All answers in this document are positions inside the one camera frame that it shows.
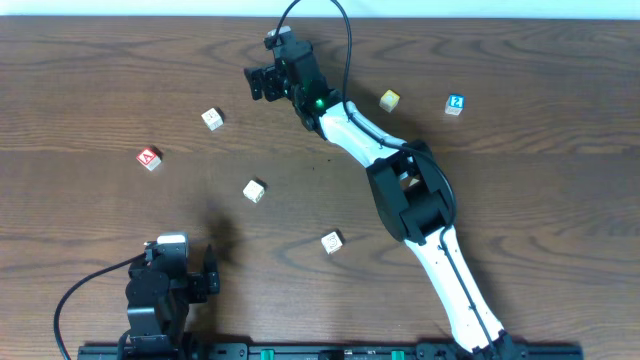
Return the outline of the blue number 2 block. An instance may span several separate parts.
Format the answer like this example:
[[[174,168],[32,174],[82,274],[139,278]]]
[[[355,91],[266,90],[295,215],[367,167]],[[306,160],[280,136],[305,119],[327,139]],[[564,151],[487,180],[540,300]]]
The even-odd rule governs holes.
[[[459,94],[451,94],[445,105],[447,115],[459,116],[464,109],[465,97]]]

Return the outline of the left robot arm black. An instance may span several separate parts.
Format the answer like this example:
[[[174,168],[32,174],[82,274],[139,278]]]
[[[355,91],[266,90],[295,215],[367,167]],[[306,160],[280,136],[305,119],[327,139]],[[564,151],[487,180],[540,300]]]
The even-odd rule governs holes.
[[[220,291],[213,249],[204,251],[202,269],[190,272],[186,244],[149,242],[128,274],[125,294],[130,345],[119,351],[121,358],[187,359],[190,350],[185,324],[189,308],[205,303]]]

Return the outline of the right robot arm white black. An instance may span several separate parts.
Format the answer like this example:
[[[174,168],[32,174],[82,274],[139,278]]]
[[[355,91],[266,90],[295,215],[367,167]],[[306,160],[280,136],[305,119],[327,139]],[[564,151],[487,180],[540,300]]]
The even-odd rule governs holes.
[[[390,235],[423,266],[448,316],[456,343],[478,359],[513,349],[461,254],[453,188],[428,146],[393,137],[328,86],[313,47],[287,35],[265,39],[274,62],[244,71],[254,99],[286,98],[303,126],[355,158],[366,170],[378,215]]]

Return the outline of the white block upper left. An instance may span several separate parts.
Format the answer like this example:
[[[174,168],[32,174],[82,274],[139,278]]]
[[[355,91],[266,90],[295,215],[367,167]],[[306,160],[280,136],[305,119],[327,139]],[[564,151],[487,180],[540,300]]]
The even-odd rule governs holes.
[[[202,113],[201,118],[210,131],[215,131],[224,124],[223,116],[216,108],[210,108]]]

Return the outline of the white block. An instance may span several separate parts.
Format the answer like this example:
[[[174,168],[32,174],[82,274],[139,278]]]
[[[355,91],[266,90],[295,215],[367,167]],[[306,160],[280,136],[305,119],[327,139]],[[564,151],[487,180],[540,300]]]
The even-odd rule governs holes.
[[[201,118],[210,131],[215,131],[224,124],[223,116],[216,108],[210,108],[202,113]]]
[[[329,255],[340,250],[343,246],[343,239],[340,231],[335,230],[323,236],[321,238],[321,244],[325,249],[326,253]]]
[[[250,180],[243,189],[243,195],[253,203],[258,203],[264,193],[265,187],[255,180]]]

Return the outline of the white block centre left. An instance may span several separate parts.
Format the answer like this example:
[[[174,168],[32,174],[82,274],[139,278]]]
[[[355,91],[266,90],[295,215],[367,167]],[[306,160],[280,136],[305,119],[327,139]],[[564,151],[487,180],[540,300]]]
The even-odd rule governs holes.
[[[255,180],[250,180],[243,189],[243,195],[253,203],[258,203],[264,193],[265,187]]]

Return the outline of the yellow top block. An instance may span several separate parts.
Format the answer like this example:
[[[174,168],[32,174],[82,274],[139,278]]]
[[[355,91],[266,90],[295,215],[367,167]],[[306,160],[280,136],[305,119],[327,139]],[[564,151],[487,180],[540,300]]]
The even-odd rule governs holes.
[[[380,98],[379,106],[388,113],[391,113],[398,105],[400,96],[393,90],[387,90]]]

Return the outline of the red letter A block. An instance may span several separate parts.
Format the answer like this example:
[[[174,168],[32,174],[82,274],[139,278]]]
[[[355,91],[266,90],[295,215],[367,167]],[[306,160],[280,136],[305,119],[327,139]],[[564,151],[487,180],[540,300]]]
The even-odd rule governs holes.
[[[162,163],[160,156],[150,147],[144,148],[136,156],[136,159],[141,165],[143,165],[149,171],[153,171],[156,167],[158,167]]]

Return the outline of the white block lower centre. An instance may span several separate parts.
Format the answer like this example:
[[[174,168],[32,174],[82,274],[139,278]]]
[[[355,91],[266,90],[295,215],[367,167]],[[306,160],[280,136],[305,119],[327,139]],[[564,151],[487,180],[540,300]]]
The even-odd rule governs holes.
[[[343,239],[340,231],[335,230],[323,236],[321,238],[321,244],[325,249],[326,253],[329,255],[340,250],[343,246]]]

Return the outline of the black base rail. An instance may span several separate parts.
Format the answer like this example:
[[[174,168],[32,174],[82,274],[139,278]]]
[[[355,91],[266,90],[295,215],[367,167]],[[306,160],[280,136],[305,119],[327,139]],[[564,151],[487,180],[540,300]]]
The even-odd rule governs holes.
[[[471,354],[453,343],[419,343],[414,346],[253,345],[243,343],[193,344],[186,359],[200,360],[446,360],[489,359],[487,353]],[[571,345],[514,344],[501,349],[498,359],[583,360],[580,347]]]

